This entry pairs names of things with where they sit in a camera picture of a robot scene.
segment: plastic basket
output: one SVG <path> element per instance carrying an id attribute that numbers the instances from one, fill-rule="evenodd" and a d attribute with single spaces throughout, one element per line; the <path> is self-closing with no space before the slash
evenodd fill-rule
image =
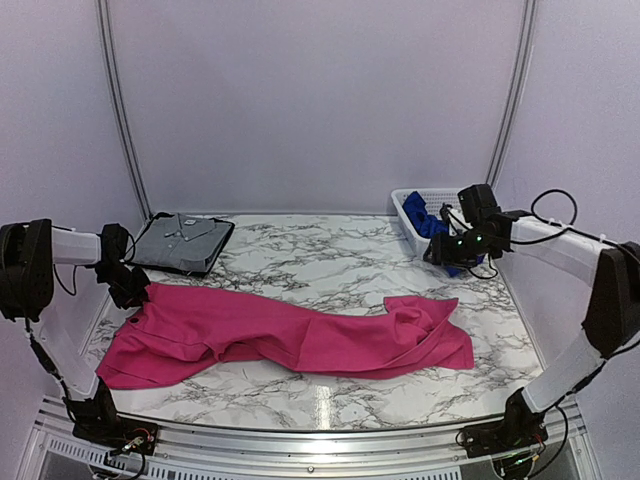
<path id="1" fill-rule="evenodd" d="M 420 260 L 424 259 L 424 254 L 429 248 L 431 240 L 418 235 L 416 229 L 413 228 L 409 217 L 404 213 L 402 204 L 413 192 L 418 192 L 424 199 L 425 209 L 430 215 L 440 218 L 440 208 L 443 203 L 447 203 L 453 208 L 460 210 L 460 201 L 458 200 L 458 192 L 462 188 L 402 188 L 391 192 L 391 200 L 396 208 L 398 217 L 400 218 L 400 228 L 407 237 L 407 241 L 411 245 L 411 249 Z"/>

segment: blue garment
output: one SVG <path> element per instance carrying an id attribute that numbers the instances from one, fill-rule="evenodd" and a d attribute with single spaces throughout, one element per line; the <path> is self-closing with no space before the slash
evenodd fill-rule
<path id="1" fill-rule="evenodd" d="M 427 203 L 418 192 L 413 192 L 402 204 L 402 209 L 407 214 L 407 217 L 409 217 L 418 235 L 424 238 L 433 238 L 436 233 L 448 233 L 449 227 L 447 224 L 435 215 L 429 215 L 429 212 L 427 212 L 425 208 L 426 206 Z M 445 266 L 444 269 L 450 277 L 455 277 L 463 271 L 459 268 L 447 266 Z"/>

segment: white wall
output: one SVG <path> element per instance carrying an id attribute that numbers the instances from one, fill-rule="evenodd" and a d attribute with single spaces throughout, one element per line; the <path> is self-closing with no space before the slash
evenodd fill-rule
<path id="1" fill-rule="evenodd" d="M 483 181 L 522 1 L 112 2 L 155 210 L 385 212 Z"/>
<path id="2" fill-rule="evenodd" d="M 640 1 L 540 4 L 535 50 L 497 196 L 528 208 L 572 192 L 577 225 L 640 243 Z M 542 213 L 568 220 L 561 200 Z M 546 361 L 580 328 L 589 292 L 535 260 L 501 261 Z M 638 478 L 640 349 L 616 358 L 579 398 L 604 478 Z"/>
<path id="3" fill-rule="evenodd" d="M 141 226 L 109 103 L 93 2 L 0 6 L 0 224 L 52 218 Z M 70 282 L 70 269 L 60 268 Z M 53 305 L 78 346 L 106 290 L 78 271 Z M 21 326 L 0 318 L 0 472 L 13 478 L 43 392 L 57 393 Z"/>

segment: pink garment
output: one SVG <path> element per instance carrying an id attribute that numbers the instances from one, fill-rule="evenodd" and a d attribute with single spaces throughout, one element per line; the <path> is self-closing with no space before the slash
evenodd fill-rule
<path id="1" fill-rule="evenodd" d="M 110 388 L 174 385 L 218 362 L 273 360 L 297 372 L 385 379 L 473 368 L 471 339 L 449 323 L 458 300 L 391 297 L 389 313 L 329 315 L 247 293 L 151 284 L 97 373 Z"/>

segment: marble surface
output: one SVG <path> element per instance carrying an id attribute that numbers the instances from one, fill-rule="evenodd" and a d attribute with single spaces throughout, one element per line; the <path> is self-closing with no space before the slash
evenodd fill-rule
<path id="1" fill-rule="evenodd" d="M 502 411 L 541 372 L 498 276 L 478 280 L 415 259 L 395 217 L 228 217 L 236 230 L 203 280 L 149 272 L 153 281 L 250 292 L 328 313 L 384 312 L 383 298 L 460 299 L 452 322 L 472 337 L 473 370 L 427 368 L 391 380 L 291 372 L 264 360 L 215 365 L 173 387 L 114 391 L 123 412 L 245 428 L 375 429 L 470 419 Z M 479 269 L 482 275 L 490 271 Z M 124 312 L 109 305 L 86 358 L 104 355 Z"/>

